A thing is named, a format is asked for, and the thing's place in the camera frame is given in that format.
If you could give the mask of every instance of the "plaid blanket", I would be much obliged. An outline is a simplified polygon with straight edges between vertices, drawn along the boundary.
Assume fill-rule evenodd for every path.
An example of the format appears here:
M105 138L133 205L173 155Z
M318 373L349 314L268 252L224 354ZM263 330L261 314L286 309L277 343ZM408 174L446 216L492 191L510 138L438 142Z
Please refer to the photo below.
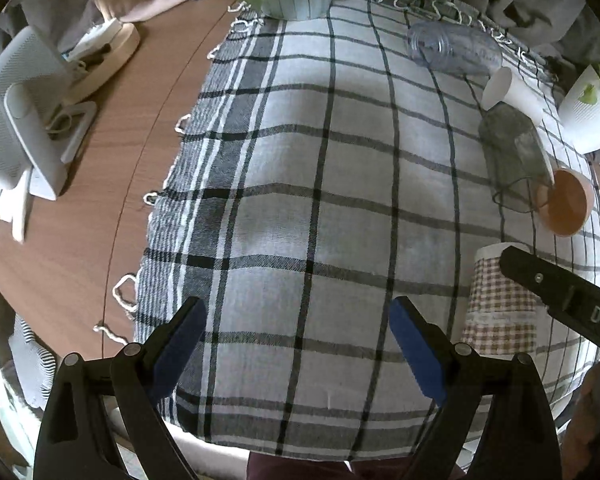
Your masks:
M435 410L387 328L392 298L408 295L459 340L474 254L500 241L600 286L599 189L573 238L494 204L478 138L486 81L411 62L404 35L417 20L393 0L334 0L320 20L247 17L221 45L139 273L138 341L187 296L209 310L160 407L167 420L288 457L403 456ZM506 60L544 96L540 134L553 160L595 183L561 140L550 78L513 51ZM556 402L598 350L544 310L537 322L535 361Z

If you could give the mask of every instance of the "wooden table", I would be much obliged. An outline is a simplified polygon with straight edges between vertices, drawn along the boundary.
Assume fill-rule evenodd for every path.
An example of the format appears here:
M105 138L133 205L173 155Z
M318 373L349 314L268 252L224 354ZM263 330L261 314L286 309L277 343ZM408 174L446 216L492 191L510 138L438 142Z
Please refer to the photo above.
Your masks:
M131 338L132 323L111 295L136 272L150 213L142 196L161 189L188 113L224 39L235 0L189 1L138 25L142 43L100 91L100 110L57 202L32 200L26 242L0 226L0 292L57 354L115 354L93 326L103 318Z

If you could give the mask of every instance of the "screw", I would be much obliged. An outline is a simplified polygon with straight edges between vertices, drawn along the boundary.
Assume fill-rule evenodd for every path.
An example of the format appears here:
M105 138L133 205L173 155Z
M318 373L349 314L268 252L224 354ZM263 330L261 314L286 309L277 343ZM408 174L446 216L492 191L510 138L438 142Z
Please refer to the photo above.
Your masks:
M534 360L529 354L518 355L518 361L520 361L523 365L532 365L534 363Z
M472 348L467 343L456 344L456 346L454 346L454 350L456 350L457 354L460 354L463 356L471 355L471 352L473 351Z
M75 364L77 364L78 359L78 354L69 354L67 357L64 358L64 364L66 364L67 366L74 366Z
M123 350L123 352L125 353L125 355L128 355L129 357L134 356L134 355L138 355L140 353L142 349L142 346L140 345L140 343L129 343L127 346L125 346L125 349Z

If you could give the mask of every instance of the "clear glass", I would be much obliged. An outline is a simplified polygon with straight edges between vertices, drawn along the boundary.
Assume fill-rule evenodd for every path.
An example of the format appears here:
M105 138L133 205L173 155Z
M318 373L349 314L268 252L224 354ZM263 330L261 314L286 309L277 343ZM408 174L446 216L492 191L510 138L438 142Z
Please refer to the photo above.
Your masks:
M493 201L521 213L543 206L537 203L538 189L551 189L554 178L531 119L498 103L485 113L478 132Z
M406 40L411 59L436 72L491 75L502 67L502 51L489 34L448 22L419 22Z

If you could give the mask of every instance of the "plastic cup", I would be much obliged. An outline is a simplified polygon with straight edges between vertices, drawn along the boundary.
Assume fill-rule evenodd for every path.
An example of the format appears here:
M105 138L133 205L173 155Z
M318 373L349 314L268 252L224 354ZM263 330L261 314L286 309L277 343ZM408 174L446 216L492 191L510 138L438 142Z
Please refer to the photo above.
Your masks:
M535 126L542 124L544 109L540 99L508 66L491 76L482 94L482 108L485 110L491 110L499 102L520 110Z

